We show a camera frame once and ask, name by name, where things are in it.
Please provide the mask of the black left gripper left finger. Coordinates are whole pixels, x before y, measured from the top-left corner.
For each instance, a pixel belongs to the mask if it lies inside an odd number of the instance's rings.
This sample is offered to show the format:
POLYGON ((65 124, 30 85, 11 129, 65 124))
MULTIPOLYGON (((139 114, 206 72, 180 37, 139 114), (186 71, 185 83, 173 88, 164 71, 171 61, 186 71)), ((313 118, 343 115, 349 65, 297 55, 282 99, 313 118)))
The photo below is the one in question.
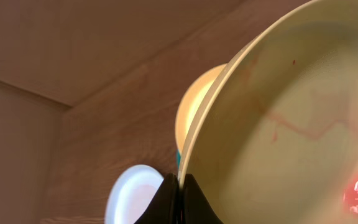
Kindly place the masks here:
POLYGON ((178 179, 167 174, 149 206, 135 224, 176 224, 178 179))

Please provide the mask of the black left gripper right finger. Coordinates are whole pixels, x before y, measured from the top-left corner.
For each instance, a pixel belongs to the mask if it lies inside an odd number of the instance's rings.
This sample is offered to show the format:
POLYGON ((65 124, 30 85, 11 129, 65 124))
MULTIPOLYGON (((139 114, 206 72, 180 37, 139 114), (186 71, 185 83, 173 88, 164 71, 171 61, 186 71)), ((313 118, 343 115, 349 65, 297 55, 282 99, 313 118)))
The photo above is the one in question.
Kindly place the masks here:
POLYGON ((192 174, 185 176, 181 189, 180 221, 183 224, 223 224, 192 174))

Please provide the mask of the light blue plate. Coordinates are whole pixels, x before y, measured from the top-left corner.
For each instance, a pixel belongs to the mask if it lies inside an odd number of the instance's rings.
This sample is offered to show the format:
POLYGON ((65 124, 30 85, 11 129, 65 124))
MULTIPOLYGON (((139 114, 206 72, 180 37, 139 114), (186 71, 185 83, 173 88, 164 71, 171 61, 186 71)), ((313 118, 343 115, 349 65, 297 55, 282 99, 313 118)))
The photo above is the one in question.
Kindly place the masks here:
POLYGON ((163 176, 153 167, 135 165, 114 183, 108 197, 104 224, 134 224, 149 206, 163 176))

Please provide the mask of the yellow plate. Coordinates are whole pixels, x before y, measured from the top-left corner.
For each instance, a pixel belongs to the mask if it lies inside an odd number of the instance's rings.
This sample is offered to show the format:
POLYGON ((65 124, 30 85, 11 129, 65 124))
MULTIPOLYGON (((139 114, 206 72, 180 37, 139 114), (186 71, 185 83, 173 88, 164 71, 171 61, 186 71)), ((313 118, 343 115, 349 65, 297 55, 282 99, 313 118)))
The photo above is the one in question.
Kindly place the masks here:
POLYGON ((309 1, 244 47, 181 154, 223 223, 358 223, 358 1, 309 1))

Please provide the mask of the yellow plate ketchup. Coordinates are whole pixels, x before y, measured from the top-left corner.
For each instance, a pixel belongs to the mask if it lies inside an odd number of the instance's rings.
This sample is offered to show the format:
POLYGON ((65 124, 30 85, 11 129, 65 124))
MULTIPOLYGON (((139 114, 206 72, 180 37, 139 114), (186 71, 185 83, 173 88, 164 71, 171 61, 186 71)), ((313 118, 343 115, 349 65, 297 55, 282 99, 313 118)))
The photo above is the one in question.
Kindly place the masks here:
POLYGON ((225 66, 226 63, 204 72, 183 95, 175 118, 175 140, 179 155, 181 155, 189 128, 203 98, 225 66))

